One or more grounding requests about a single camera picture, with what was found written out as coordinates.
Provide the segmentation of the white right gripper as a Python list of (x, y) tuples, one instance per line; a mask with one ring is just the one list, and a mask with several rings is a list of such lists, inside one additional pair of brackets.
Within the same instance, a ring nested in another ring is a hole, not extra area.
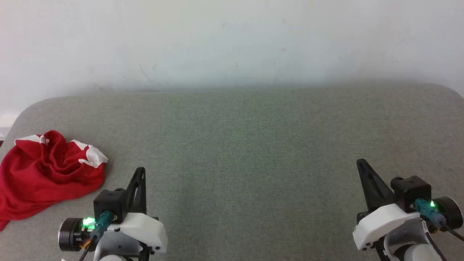
[(366, 205), (371, 212), (353, 229), (355, 245), (358, 250), (363, 250), (406, 221), (419, 218), (420, 214), (406, 213), (398, 205), (392, 204), (393, 192), (366, 159), (358, 159), (356, 165)]

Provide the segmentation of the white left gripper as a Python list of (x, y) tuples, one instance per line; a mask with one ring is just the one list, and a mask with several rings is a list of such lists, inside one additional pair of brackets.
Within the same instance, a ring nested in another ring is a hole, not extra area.
[(127, 192), (126, 218), (121, 224), (112, 224), (104, 233), (105, 254), (139, 254), (144, 244), (149, 251), (167, 252), (168, 237), (164, 225), (146, 215), (146, 171), (137, 167)]

